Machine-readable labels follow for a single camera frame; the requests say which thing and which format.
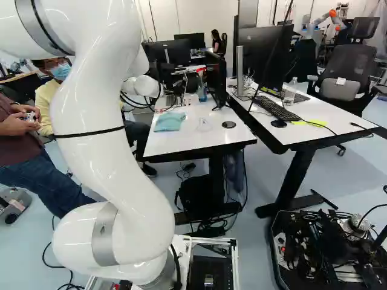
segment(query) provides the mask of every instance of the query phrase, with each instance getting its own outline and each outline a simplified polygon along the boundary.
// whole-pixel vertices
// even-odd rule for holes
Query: yellow shirt
[[[54,134],[50,120],[50,103],[59,87],[60,84],[57,83],[55,79],[52,79],[35,90],[35,106],[41,110],[42,116],[41,128],[38,132],[43,136]]]

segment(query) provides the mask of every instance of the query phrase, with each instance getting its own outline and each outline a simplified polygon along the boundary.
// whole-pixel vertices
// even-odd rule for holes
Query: face mask
[[[55,68],[50,69],[50,73],[54,75],[55,79],[64,81],[71,71],[71,67],[68,63],[59,64]]]

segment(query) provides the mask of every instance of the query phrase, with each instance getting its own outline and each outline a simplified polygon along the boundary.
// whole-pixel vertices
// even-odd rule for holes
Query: black band
[[[67,135],[53,135],[53,136],[54,136],[54,139],[77,138],[77,137],[85,137],[85,136],[110,133],[110,132],[121,130],[123,128],[125,128],[125,126],[120,126],[120,127],[115,127],[112,129],[106,129],[106,130],[100,130],[100,131],[94,131],[94,132],[76,133],[76,134],[67,134]]]
[[[32,8],[34,10],[34,14],[35,14],[35,17],[36,17],[36,20],[38,21],[39,25],[41,26],[42,28],[42,31],[44,32],[44,34],[46,34],[47,38],[51,41],[51,43],[53,44],[54,48],[63,52],[65,55],[67,56],[71,56],[72,54],[71,53],[68,53],[67,51],[65,51],[63,48],[61,48],[55,41],[54,39],[51,37],[51,35],[48,33],[47,29],[44,27],[44,24],[42,22],[42,19],[41,17],[39,16],[39,13],[37,12],[36,10],[36,4],[35,4],[35,0],[31,0],[31,4],[32,4]]]

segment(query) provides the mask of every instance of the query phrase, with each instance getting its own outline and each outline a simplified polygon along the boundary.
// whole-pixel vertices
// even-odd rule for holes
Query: shoe
[[[143,164],[143,167],[141,169],[148,177],[156,177],[157,176],[157,170],[155,170],[153,167],[151,167],[145,163]]]

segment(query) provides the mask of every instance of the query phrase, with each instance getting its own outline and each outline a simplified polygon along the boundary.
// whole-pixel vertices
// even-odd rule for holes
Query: wheel
[[[5,219],[4,219],[4,222],[7,224],[7,225],[11,225],[13,224],[14,222],[16,222],[16,220],[18,219],[19,215],[17,215],[16,213],[10,213]]]
[[[340,157],[344,156],[345,154],[345,149],[340,149],[337,153]]]

